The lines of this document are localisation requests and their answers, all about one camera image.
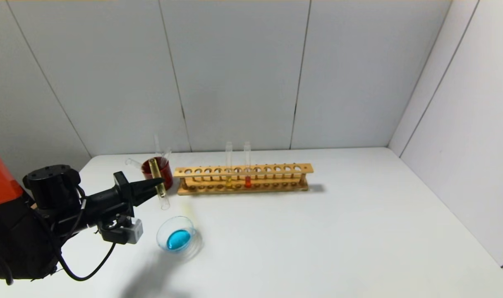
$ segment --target glass test tube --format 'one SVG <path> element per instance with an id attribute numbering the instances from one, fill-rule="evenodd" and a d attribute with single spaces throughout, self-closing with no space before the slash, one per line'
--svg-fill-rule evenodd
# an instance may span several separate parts
<path id="1" fill-rule="evenodd" d="M 233 151 L 233 144 L 227 142 L 225 144 L 225 171 L 227 175 L 225 176 L 225 186 L 231 188 L 231 152 Z"/>
<path id="2" fill-rule="evenodd" d="M 133 159 L 126 159 L 125 164 L 127 164 L 129 166 L 133 166 L 134 168 L 138 168 L 138 170 L 141 170 L 141 168 L 143 167 L 142 164 L 140 164 L 139 162 L 137 162 Z"/>
<path id="3" fill-rule="evenodd" d="M 161 178 L 161 174 L 159 172 L 158 161 L 156 159 L 149 160 L 149 166 L 151 167 L 151 173 L 153 178 Z M 165 191 L 165 185 L 161 183 L 156 186 L 156 190 L 158 192 L 159 197 L 159 205 L 162 210 L 168 209 L 170 207 L 169 199 L 166 197 L 167 192 Z"/>
<path id="4" fill-rule="evenodd" d="M 246 157 L 246 162 L 244 164 L 244 172 L 246 172 L 246 179 L 244 180 L 244 187 L 250 188 L 252 187 L 252 178 L 250 177 L 250 172 L 252 169 L 250 168 L 251 160 L 250 160 L 250 152 L 252 151 L 252 147 L 250 146 L 250 142 L 244 142 L 244 156 Z"/>

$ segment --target white wall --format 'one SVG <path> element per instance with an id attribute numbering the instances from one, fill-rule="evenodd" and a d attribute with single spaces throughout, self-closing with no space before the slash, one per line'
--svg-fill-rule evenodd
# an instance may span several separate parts
<path id="1" fill-rule="evenodd" d="M 151 152 L 154 132 L 174 151 L 386 145 L 448 1 L 309 4 L 0 2 L 0 153 L 26 173 Z"/>
<path id="2" fill-rule="evenodd" d="M 481 0 L 402 159 L 503 264 L 503 0 Z"/>
<path id="3" fill-rule="evenodd" d="M 49 164 L 80 170 L 90 156 L 0 1 L 0 156 L 17 181 Z"/>
<path id="4" fill-rule="evenodd" d="M 457 0 L 452 2 L 434 47 L 415 86 L 408 107 L 404 111 L 399 126 L 397 126 L 397 130 L 395 130 L 389 143 L 390 149 L 397 156 L 401 156 L 422 114 L 435 94 L 478 2 L 479 0 Z"/>
<path id="5" fill-rule="evenodd" d="M 312 2 L 292 148 L 387 146 L 448 6 Z"/>
<path id="6" fill-rule="evenodd" d="M 157 0 L 10 6 L 91 155 L 190 150 Z"/>
<path id="7" fill-rule="evenodd" d="M 161 0 L 193 151 L 288 149 L 308 0 Z"/>

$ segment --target test tube rack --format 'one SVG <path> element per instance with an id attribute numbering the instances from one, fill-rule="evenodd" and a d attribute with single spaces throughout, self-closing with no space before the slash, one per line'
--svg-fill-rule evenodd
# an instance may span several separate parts
<path id="1" fill-rule="evenodd" d="M 306 191 L 308 173 L 314 173 L 309 163 L 256 164 L 245 171 L 245 166 L 233 166 L 227 172 L 223 166 L 198 166 L 176 168 L 174 177 L 180 178 L 178 194 L 237 194 L 247 192 Z M 251 177 L 251 187 L 245 187 L 246 176 Z M 226 179 L 231 177 L 231 187 Z"/>

